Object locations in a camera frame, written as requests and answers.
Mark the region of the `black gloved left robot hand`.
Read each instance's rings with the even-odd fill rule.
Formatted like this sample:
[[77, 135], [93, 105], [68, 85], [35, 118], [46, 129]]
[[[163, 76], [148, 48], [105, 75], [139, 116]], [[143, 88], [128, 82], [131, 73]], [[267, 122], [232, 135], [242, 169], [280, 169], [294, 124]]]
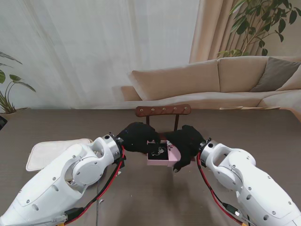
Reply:
[[159, 133], [150, 125], [142, 122], [130, 123], [117, 138], [123, 140], [122, 145], [129, 152], [149, 154], [158, 150]]

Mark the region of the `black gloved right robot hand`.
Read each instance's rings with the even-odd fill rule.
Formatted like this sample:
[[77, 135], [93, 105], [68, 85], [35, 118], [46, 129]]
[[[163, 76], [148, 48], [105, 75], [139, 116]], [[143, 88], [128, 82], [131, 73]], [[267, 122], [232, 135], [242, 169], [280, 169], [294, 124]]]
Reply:
[[173, 171], [179, 172], [183, 167], [190, 164], [192, 157], [195, 157], [201, 146], [206, 140], [202, 135], [190, 125], [183, 125], [181, 129], [172, 132], [166, 132], [165, 138], [174, 145], [181, 157], [173, 165]]

